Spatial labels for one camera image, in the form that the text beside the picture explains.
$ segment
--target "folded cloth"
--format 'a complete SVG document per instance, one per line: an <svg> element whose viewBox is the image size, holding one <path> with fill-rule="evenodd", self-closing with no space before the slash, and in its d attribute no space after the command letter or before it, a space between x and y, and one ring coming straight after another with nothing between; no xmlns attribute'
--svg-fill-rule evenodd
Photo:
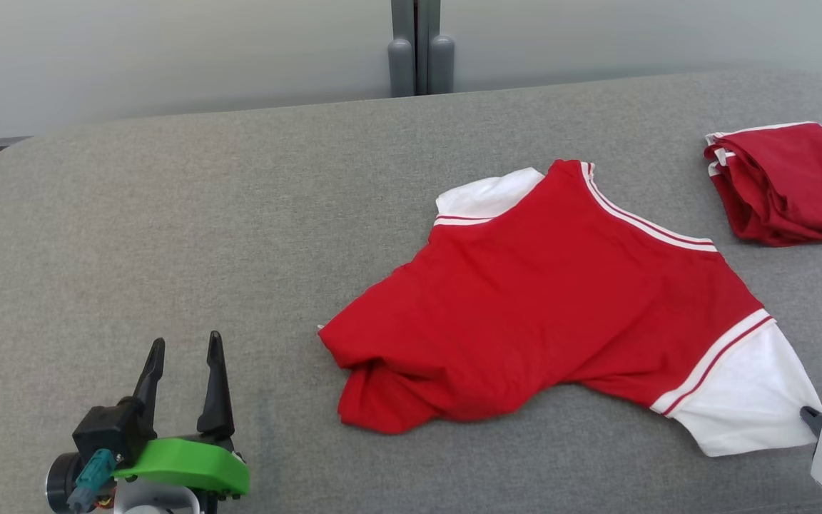
<svg viewBox="0 0 822 514"><path fill-rule="evenodd" d="M707 238L624 211L557 161L437 199L427 246L319 336L344 423L401 433L581 383L681 422L706 455L815 441L795 351Z"/></svg>
<svg viewBox="0 0 822 514"><path fill-rule="evenodd" d="M822 241L822 126L710 133L704 155L731 230L770 246Z"/></svg>

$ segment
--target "red stripe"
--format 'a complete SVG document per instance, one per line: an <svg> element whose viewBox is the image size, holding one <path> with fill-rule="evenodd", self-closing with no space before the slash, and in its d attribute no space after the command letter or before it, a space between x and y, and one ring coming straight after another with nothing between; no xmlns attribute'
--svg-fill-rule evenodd
<svg viewBox="0 0 822 514"><path fill-rule="evenodd" d="M706 380L706 377L708 376L709 372L712 371L712 367L714 367L715 363L719 361L719 358L721 358L721 356L724 355L725 352L728 351L728 348L733 347L734 343L737 343L738 341L743 339L744 336L747 336L748 334L750 334L750 332L753 332L757 328L760 328L760 326L762 326L763 323L766 323L767 321L769 321L771 319L773 319L773 316L767 316L766 318L763 318L760 321L760 323L757 323L756 325L751 326L750 328L748 328L744 332L744 334L741 334L741 335L737 336L737 338L735 338L734 341L732 341L732 342L728 343L727 345L725 345L725 348L722 348L721 351L718 354L716 354L715 358L712 359L712 362L709 363L709 367L706 368L706 371L704 372L704 374L702 374L702 377L699 377L699 381L698 381L697 385L695 385L694 388L692 388L691 390L687 391L687 393L681 394L681 397L676 399L674 401L674 403L671 404L671 407L668 407L668 410L665 410L665 412L662 413L661 415L662 416L667 416L672 410L674 410L675 407L678 406L678 403L681 403L681 401L684 398L687 398L689 395L694 394L694 391L698 390L699 386L701 386L702 383Z"/></svg>
<svg viewBox="0 0 822 514"><path fill-rule="evenodd" d="M601 201L604 202L604 205L607 205L607 207L613 208L614 211L617 211L620 214L623 214L627 218L633 219L633 221L638 221L638 222L642 223L644 226L652 228L653 231L659 232L659 234L661 234L663 236L672 238L675 241L681 241L681 243L701 244L701 245L704 245L704 246L715 246L714 244L709 243L708 241L686 240L685 238L679 238L679 237L676 237L672 234L669 234L668 232L662 231L661 228L656 227L655 225L651 224L649 221L646 221L646 219L637 217L635 214L630 214L629 212L624 211L624 209L622 209L620 207L617 207L616 205L614 205L610 201L608 201L608 199L605 198L604 195L601 194L601 191L598 190L598 186L596 184L594 184L594 180L592 180L591 176L589 177L589 184L591 185L591 188L594 189L594 192L596 192L598 194L598 198L600 198Z"/></svg>
<svg viewBox="0 0 822 514"><path fill-rule="evenodd" d="M466 216L447 216L445 214L437 215L437 219L493 219L491 218L468 218Z"/></svg>

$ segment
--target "teal connector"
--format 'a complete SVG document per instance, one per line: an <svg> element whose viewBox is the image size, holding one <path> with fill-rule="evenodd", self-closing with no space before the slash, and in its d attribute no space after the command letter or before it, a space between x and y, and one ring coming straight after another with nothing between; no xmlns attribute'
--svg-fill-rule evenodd
<svg viewBox="0 0 822 514"><path fill-rule="evenodd" d="M75 480L75 491L68 496L68 507L74 512L91 510L97 492L110 480L115 470L116 458L110 450L101 448L94 452Z"/></svg>

